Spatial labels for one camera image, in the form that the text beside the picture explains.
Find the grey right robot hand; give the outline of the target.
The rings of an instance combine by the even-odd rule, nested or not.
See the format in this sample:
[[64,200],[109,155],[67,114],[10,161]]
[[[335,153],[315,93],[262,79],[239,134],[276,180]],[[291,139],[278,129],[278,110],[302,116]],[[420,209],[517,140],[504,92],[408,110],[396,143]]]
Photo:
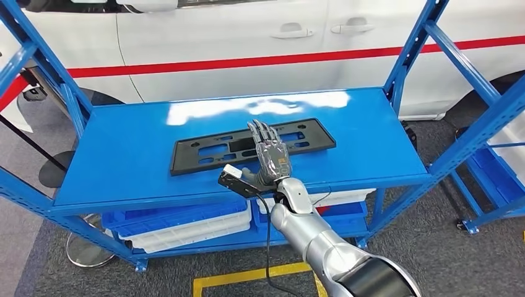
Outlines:
[[267,123],[253,119],[247,122],[254,140],[259,171],[252,173],[242,169],[242,177],[252,184],[271,186],[277,180],[287,178],[292,173],[289,151],[277,130]]

